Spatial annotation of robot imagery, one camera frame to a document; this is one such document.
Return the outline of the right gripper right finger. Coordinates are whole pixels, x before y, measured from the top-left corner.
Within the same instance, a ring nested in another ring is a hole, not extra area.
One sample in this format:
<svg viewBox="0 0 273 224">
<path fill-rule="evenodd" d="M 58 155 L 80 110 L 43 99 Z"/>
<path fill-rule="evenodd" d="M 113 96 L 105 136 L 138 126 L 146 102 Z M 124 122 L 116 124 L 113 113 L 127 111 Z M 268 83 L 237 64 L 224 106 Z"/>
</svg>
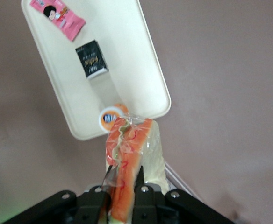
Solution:
<svg viewBox="0 0 273 224">
<path fill-rule="evenodd" d="M 164 195 L 157 184 L 145 183 L 144 168 L 141 166 L 134 188 L 135 200 L 132 212 L 132 224 L 162 223 Z"/>
</svg>

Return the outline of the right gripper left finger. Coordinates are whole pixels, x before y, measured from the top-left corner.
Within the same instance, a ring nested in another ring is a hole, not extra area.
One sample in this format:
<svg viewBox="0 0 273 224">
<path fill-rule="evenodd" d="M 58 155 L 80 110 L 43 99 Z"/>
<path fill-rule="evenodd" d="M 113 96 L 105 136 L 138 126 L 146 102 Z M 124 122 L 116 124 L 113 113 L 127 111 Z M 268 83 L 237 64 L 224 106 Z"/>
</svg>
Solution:
<svg viewBox="0 0 273 224">
<path fill-rule="evenodd" d="M 112 166 L 108 167 L 101 185 L 91 187 L 77 198 L 77 210 L 74 216 L 76 224 L 108 224 L 112 195 L 115 187 Z"/>
</svg>

